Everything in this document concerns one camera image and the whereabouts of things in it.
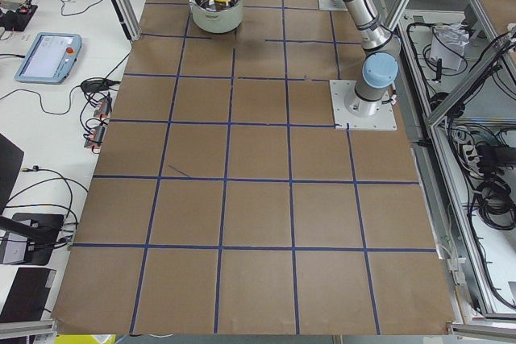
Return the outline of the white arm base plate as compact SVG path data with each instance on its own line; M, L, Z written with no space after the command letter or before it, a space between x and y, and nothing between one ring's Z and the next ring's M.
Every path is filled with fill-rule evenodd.
M356 81L330 80L334 127L351 131L395 131L397 129L393 107L383 104L388 93L379 101L367 102L355 91Z
M329 11L347 11L343 0L318 0L318 8Z

